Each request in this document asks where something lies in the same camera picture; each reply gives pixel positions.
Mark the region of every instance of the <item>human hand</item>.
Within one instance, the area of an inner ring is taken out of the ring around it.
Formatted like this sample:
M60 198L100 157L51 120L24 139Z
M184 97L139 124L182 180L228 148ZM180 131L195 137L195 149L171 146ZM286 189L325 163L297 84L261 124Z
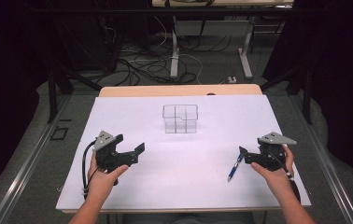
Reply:
M93 152L90 169L87 173L88 178L91 178L91 180L89 184L89 194L87 195L86 200L93 200L94 202L102 205L106 198L109 196L116 179L128 169L128 166L122 165L109 174L105 174L101 171L96 171L97 168L95 152Z
M289 170L290 174L293 176L293 154L290 151L290 149L286 146L282 146L285 150L286 153L286 166L287 169ZM281 168L276 171L269 171L256 162L251 163L251 167L258 172L261 176L264 177L264 179L267 182L267 185L269 186L270 191L273 192L275 197L280 201L282 200L283 196L287 196L290 193L293 194L292 187L290 185L290 182L287 178L286 172Z

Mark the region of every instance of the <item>power cord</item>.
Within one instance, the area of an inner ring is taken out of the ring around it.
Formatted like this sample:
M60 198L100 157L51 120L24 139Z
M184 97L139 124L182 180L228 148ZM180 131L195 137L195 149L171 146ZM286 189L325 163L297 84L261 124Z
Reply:
M89 151L89 148L94 146L95 144L95 140L92 141L91 143L89 143L89 145L86 147L86 149L84 150L84 153L83 153L83 161L82 161L82 179L83 179L83 197L84 197L84 200L86 200L86 197L87 197L87 194L89 193L89 183L90 183L90 180L92 180L92 176L94 175L94 173L98 170L95 170L94 173L92 173L92 176L90 176L90 179L89 179L89 182L86 183L86 155L87 155L87 152Z

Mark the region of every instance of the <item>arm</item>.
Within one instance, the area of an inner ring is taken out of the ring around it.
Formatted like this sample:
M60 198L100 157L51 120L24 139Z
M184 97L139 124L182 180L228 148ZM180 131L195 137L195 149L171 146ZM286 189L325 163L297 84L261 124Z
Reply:
M113 183L128 169L128 166L122 165L109 174L95 172L96 169L97 163L95 160L95 153L93 153L88 172L88 178L90 179L92 176L92 179L89 180L89 194L87 195L86 201L81 205L78 212L69 223L95 223L103 203L113 188Z
M293 175L293 154L287 146L283 146L283 148L287 154L287 169ZM288 224L315 223L297 200L292 187L290 186L287 174L283 169L271 172L255 162L252 162L251 166L256 172L258 172L258 174L266 179L267 185L281 205L284 218Z

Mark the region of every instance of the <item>table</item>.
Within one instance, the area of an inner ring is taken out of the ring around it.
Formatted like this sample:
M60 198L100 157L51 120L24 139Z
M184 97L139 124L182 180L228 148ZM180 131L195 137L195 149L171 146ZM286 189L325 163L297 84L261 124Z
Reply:
M154 7L165 7L166 0L152 0ZM206 2L183 3L170 0L170 7L204 7ZM267 7L293 4L293 0L215 0L211 7ZM249 62L247 60L247 50L252 36L255 17L249 17L248 21L206 21L205 28L200 34L202 21L177 21L174 17L175 31L173 36L173 56L171 61L170 77L177 77L177 65L179 48L177 47L178 35L233 35L243 36L243 47L238 49L244 75L247 79L252 79Z
M197 133L165 133L165 104L197 104ZM242 163L232 181L227 181L239 146L259 153L257 137L272 131L281 133L267 97L261 95L257 85L103 88L95 100L56 209L73 213L83 203L81 158L85 147L101 130L123 133L118 152L146 144L139 163L119 178L101 212L279 209L264 179L249 165ZM294 169L302 204L311 205L299 172Z

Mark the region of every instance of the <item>finger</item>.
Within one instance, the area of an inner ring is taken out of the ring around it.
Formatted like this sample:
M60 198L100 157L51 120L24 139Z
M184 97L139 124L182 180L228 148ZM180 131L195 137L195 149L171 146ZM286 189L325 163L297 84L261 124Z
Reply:
M287 168L288 170L293 174L293 170L292 170L292 164L293 164L293 154L292 154L292 151L289 149L289 147L285 144L282 145L282 147L284 148L285 150L285 154L286 154L286 165L287 165Z
M268 174L268 170L266 170L264 167L262 167L261 165L257 164L256 162L252 162L251 163L251 167L261 176L263 176L264 178L266 178L267 174Z
M122 165L118 168L116 168L116 170L112 171L111 173L108 174L109 178L114 178L115 180L121 176L126 170L128 169L128 165Z
M97 169L97 160L95 159L95 152L92 153L92 160L90 161L90 168L87 176L91 176L92 173Z

